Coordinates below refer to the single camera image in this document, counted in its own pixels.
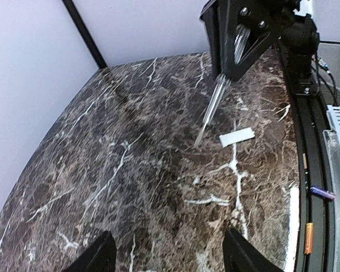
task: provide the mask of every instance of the marble table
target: marble table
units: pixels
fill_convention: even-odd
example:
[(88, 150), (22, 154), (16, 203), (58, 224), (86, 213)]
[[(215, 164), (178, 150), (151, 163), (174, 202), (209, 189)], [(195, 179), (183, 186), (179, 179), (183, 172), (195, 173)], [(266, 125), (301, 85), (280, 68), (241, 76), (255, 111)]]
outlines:
[[(208, 53), (96, 73), (0, 214), (0, 271), (60, 271), (103, 230), (117, 271), (224, 271), (230, 226), (282, 268), (299, 174), (278, 53), (227, 90), (194, 148), (213, 88)], [(219, 135), (247, 127), (255, 139), (221, 147)]]

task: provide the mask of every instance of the white paper strip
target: white paper strip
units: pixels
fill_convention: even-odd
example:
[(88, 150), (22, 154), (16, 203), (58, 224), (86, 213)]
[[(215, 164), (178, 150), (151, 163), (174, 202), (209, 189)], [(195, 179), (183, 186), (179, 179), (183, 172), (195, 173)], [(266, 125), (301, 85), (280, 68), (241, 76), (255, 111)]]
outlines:
[(254, 131), (250, 127), (219, 136), (223, 147), (252, 138), (254, 138)]

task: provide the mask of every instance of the black pole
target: black pole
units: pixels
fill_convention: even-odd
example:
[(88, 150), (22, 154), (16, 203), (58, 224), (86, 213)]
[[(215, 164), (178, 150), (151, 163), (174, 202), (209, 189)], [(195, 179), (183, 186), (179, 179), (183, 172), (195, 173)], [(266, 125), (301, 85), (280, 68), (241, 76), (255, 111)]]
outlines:
[(104, 61), (101, 55), (101, 52), (98, 50), (98, 47), (95, 44), (95, 41), (93, 40), (91, 34), (89, 33), (86, 25), (84, 24), (82, 17), (80, 17), (80, 14), (77, 8), (75, 7), (73, 1), (72, 0), (62, 0), (62, 1), (63, 1), (63, 4), (66, 6), (67, 11), (69, 12), (69, 15), (71, 16), (84, 42), (86, 43), (88, 49), (90, 50), (93, 58), (95, 59), (98, 67), (100, 69), (106, 68), (107, 64)]

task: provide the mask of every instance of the white wall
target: white wall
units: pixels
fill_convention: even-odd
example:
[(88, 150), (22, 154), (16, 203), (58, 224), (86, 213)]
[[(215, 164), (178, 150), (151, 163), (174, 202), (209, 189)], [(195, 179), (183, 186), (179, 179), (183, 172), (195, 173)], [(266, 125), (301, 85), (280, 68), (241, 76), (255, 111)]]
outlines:
[[(74, 0), (109, 65), (203, 52), (209, 46), (200, 12), (206, 0)], [(340, 41), (340, 0), (302, 0), (321, 38)]]
[(0, 0), (0, 210), (35, 148), (96, 70), (61, 1)]

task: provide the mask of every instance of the screw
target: screw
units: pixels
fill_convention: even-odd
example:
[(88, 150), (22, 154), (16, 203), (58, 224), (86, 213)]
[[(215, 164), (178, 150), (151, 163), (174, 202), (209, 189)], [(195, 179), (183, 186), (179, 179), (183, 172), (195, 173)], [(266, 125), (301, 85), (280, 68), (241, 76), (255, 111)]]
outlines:
[(259, 27), (260, 29), (264, 29), (264, 28), (266, 27), (266, 22), (265, 22), (265, 21), (260, 21), (260, 22), (258, 23), (258, 27)]
[(239, 12), (240, 16), (246, 16), (248, 14), (248, 9), (246, 7), (242, 8)]

